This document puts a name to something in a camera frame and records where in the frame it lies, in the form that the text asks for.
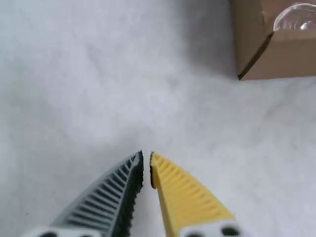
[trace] white surface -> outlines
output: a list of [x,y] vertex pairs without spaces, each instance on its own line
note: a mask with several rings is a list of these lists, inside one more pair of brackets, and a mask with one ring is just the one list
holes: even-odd
[[[0,230],[155,150],[256,237],[316,236],[316,80],[239,82],[225,0],[0,2]],[[132,236],[164,235],[145,187]]]

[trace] brown cardboard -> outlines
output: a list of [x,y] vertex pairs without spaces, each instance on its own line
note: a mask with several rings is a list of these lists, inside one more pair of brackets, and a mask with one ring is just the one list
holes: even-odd
[[239,79],[316,75],[316,30],[273,31],[275,18],[296,2],[232,0]]

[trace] black rubber edge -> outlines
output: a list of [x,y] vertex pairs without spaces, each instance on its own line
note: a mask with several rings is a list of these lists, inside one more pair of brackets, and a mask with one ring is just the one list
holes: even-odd
[[150,183],[151,183],[153,189],[156,189],[156,187],[154,186],[154,177],[153,177],[153,168],[152,168],[152,159],[153,159],[154,153],[155,152],[152,152],[150,154],[149,167],[150,167]]

